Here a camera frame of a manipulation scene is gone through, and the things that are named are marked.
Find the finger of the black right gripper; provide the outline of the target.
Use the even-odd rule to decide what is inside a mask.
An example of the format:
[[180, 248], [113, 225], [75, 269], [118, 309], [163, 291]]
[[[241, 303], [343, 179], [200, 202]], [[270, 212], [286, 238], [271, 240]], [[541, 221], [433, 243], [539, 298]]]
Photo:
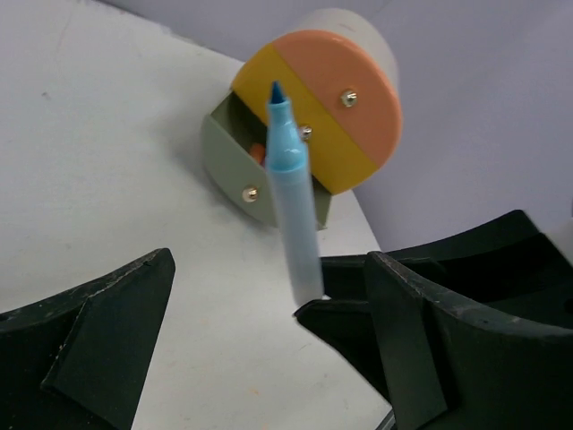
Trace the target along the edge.
[[294, 313], [307, 331], [342, 356], [386, 401], [389, 389], [369, 304], [362, 300], [313, 300]]
[[369, 261], [396, 263], [506, 314], [565, 329], [572, 326], [572, 264], [521, 210], [423, 245], [323, 258], [327, 290], [335, 304], [321, 313], [321, 331], [371, 329], [370, 316], [349, 306], [368, 299]]

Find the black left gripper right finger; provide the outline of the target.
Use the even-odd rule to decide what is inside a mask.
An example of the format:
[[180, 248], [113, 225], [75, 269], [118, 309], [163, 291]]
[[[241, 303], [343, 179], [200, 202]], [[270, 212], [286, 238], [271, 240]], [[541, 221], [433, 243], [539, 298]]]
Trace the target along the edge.
[[380, 252], [365, 276], [398, 428], [571, 428], [571, 329], [476, 302]]

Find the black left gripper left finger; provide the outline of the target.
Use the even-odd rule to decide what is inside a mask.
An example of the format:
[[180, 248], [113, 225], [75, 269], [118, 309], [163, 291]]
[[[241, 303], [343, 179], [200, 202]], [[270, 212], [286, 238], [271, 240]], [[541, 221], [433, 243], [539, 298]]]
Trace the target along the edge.
[[156, 249], [1, 315], [3, 429], [129, 429], [167, 310], [175, 261]]

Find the light blue highlighter body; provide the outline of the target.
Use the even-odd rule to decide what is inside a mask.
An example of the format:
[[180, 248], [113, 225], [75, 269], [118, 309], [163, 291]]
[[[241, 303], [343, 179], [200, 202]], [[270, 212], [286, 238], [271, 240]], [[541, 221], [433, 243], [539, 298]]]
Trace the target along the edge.
[[309, 153], [290, 98], [270, 87], [265, 169], [284, 246], [293, 299], [301, 307], [324, 294]]

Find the round three-drawer storage box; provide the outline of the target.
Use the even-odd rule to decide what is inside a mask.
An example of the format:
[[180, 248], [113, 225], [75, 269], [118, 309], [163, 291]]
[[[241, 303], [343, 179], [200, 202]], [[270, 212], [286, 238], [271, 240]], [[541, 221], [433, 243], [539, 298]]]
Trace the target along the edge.
[[378, 171], [398, 146], [402, 108], [398, 64], [364, 17], [339, 8], [306, 14], [291, 31], [246, 61], [201, 126], [203, 165], [218, 189], [259, 222], [276, 222], [263, 165], [249, 154], [266, 146], [266, 104], [277, 81], [292, 101], [308, 146], [318, 225], [331, 198]]

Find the orange highlighter body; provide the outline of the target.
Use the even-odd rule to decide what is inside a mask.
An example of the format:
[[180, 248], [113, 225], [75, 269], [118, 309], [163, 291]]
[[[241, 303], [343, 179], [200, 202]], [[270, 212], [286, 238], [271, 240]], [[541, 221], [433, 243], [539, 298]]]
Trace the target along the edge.
[[266, 148], [263, 144], [257, 142], [253, 143], [249, 149], [249, 154], [256, 163], [258, 163], [259, 165], [264, 164], [266, 157]]

